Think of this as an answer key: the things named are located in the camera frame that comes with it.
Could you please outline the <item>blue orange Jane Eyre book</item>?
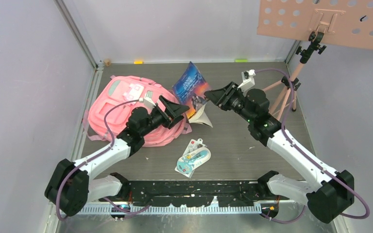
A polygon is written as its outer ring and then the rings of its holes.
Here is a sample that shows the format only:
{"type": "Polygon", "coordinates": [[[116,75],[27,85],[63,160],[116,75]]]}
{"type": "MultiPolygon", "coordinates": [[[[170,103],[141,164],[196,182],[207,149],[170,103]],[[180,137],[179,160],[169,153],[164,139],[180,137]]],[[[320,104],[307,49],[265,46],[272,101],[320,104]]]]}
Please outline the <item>blue orange Jane Eyre book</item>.
{"type": "Polygon", "coordinates": [[[172,92],[179,103],[189,107],[186,117],[189,123],[197,123],[213,127],[212,122],[204,112],[208,99],[204,96],[211,89],[198,67],[189,62],[181,78],[172,86],[172,92]]]}

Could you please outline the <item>pink student backpack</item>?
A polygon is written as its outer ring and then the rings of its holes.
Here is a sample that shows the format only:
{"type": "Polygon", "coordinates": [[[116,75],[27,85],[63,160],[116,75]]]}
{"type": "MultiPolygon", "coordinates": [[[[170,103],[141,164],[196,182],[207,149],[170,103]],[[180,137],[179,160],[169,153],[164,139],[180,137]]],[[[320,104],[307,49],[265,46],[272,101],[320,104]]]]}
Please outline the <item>pink student backpack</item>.
{"type": "Polygon", "coordinates": [[[90,127],[95,134],[87,135],[91,141],[111,141],[112,137],[107,131],[104,116],[118,104],[122,106],[108,114],[106,121],[114,136],[118,135],[125,127],[131,112],[136,107],[144,107],[148,113],[151,109],[140,102],[129,102],[139,98],[151,99],[163,110],[164,105],[159,101],[163,96],[171,102],[179,103],[174,94],[164,88],[161,84],[137,76],[115,76],[110,77],[111,81],[96,98],[90,109],[85,112],[83,118],[84,129],[90,127]]]}

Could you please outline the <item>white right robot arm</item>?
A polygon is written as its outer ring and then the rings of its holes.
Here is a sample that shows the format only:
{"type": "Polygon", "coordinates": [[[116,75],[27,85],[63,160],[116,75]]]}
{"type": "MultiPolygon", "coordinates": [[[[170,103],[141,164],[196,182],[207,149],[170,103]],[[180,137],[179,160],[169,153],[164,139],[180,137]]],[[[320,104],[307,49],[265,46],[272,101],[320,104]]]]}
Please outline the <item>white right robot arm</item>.
{"type": "Polygon", "coordinates": [[[241,84],[230,82],[204,95],[220,109],[234,111],[246,120],[251,136],[284,158],[305,180],[296,181],[270,171],[258,179],[260,197],[287,197],[307,207],[319,221],[330,223],[355,201],[353,175],[347,170],[338,172],[299,144],[269,113],[266,93],[253,88],[254,76],[254,70],[244,71],[241,84]]]}

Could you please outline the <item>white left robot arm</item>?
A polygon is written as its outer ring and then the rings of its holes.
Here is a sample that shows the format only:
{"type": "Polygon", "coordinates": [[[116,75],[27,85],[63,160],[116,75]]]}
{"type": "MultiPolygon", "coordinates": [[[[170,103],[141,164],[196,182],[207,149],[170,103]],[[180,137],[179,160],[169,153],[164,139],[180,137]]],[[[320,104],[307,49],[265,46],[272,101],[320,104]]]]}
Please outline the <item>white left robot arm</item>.
{"type": "Polygon", "coordinates": [[[145,98],[138,99],[144,105],[131,111],[125,128],[118,135],[113,135],[111,128],[106,127],[112,139],[108,145],[82,159],[63,159],[56,165],[44,196],[55,205],[60,221],[76,215],[89,201],[111,196],[123,201],[129,197],[130,189],[119,174],[102,179],[96,177],[138,152],[145,143],[144,137],[158,127],[173,128],[189,110],[188,106],[163,96],[158,100],[154,103],[145,98]]]}

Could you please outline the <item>white red stationery pack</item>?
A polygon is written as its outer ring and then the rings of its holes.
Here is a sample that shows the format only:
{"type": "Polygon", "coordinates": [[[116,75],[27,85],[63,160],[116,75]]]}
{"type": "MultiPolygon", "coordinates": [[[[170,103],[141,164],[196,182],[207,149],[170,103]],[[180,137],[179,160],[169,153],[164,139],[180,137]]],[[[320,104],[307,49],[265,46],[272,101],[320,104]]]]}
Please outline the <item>white red stationery pack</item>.
{"type": "MultiPolygon", "coordinates": [[[[190,153],[190,152],[192,152],[192,151],[194,151],[196,149],[202,148],[202,147],[207,148],[206,144],[203,143],[203,140],[201,138],[196,139],[196,140],[195,139],[191,139],[190,142],[188,143],[188,145],[187,145],[187,147],[186,147],[183,155],[185,155],[187,153],[190,153]]],[[[174,170],[176,172],[178,172],[178,173],[186,176],[187,178],[191,178],[192,175],[193,175],[193,173],[194,173],[194,171],[195,171],[194,170],[193,172],[190,172],[190,173],[181,173],[180,171],[178,171],[178,169],[176,167],[175,167],[174,170]]]]}

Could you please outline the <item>blue correction tape pack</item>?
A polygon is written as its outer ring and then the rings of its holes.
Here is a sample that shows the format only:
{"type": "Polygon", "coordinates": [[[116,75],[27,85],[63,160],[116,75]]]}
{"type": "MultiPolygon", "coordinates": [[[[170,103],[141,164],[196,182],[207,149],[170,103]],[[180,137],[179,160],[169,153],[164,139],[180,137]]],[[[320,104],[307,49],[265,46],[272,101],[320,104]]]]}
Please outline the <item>blue correction tape pack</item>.
{"type": "Polygon", "coordinates": [[[210,158],[210,150],[202,147],[181,156],[177,161],[176,168],[181,173],[190,173],[206,163],[210,158]]]}

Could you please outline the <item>green tape marker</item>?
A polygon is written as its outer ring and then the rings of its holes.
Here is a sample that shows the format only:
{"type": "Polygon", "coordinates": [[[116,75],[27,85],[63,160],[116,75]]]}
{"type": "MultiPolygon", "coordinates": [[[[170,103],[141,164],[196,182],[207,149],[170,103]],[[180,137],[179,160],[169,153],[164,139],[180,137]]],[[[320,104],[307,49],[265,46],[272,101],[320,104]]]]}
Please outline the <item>green tape marker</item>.
{"type": "Polygon", "coordinates": [[[235,62],[235,63],[246,63],[246,62],[248,62],[248,60],[247,60],[247,59],[241,59],[241,58],[240,58],[240,59],[235,59],[234,62],[235,62]]]}

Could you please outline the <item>small wooden block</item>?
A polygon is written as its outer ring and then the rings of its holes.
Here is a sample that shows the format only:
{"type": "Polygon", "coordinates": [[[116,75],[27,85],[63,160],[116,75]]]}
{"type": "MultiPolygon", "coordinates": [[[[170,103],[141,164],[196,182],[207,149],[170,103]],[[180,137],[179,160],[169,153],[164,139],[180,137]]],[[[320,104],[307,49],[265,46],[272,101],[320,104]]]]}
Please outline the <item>small wooden block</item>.
{"type": "Polygon", "coordinates": [[[104,64],[105,64],[105,66],[110,66],[111,65],[111,61],[110,61],[110,59],[105,59],[104,60],[104,64]]]}

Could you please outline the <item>pink music stand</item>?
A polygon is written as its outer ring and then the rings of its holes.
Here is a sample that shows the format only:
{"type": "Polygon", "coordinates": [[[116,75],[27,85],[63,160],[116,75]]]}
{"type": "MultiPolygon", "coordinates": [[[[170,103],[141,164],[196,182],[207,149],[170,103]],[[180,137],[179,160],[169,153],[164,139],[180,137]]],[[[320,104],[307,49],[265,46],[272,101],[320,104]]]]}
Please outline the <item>pink music stand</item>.
{"type": "Polygon", "coordinates": [[[373,0],[262,0],[257,34],[310,42],[296,50],[296,80],[311,54],[327,44],[373,50],[373,0]]]}

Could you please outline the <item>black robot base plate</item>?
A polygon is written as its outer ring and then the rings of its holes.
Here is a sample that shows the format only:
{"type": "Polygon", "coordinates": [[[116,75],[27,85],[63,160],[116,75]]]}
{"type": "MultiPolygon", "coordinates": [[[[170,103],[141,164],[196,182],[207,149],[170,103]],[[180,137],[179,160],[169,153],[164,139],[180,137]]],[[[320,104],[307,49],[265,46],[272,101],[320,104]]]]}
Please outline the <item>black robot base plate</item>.
{"type": "Polygon", "coordinates": [[[288,200],[249,180],[129,181],[123,191],[109,199],[152,207],[202,207],[215,200],[220,207],[246,207],[257,201],[288,200]]]}

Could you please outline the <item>aluminium frame rail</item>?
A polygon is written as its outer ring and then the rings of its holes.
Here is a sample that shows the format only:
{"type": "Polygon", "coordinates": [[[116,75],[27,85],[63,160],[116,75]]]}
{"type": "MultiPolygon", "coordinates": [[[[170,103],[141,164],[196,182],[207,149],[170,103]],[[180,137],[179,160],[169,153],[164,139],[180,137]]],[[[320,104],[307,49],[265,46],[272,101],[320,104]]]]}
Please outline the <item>aluminium frame rail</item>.
{"type": "MultiPolygon", "coordinates": [[[[98,214],[102,211],[101,205],[102,204],[107,205],[110,201],[111,200],[109,199],[109,197],[89,201],[77,214],[98,214]]],[[[296,202],[289,198],[286,201],[296,202]]],[[[256,213],[256,214],[270,214],[272,216],[276,216],[279,211],[278,200],[257,201],[257,202],[254,202],[252,206],[246,206],[246,207],[220,207],[218,204],[218,201],[216,200],[211,202],[209,206],[202,206],[202,207],[186,207],[185,205],[181,207],[175,207],[173,205],[170,205],[168,207],[152,207],[150,205],[135,206],[133,204],[130,204],[128,202],[123,202],[123,201],[112,201],[112,202],[118,206],[117,212],[121,214],[125,214],[125,213],[141,213],[141,214],[256,213]]]]}

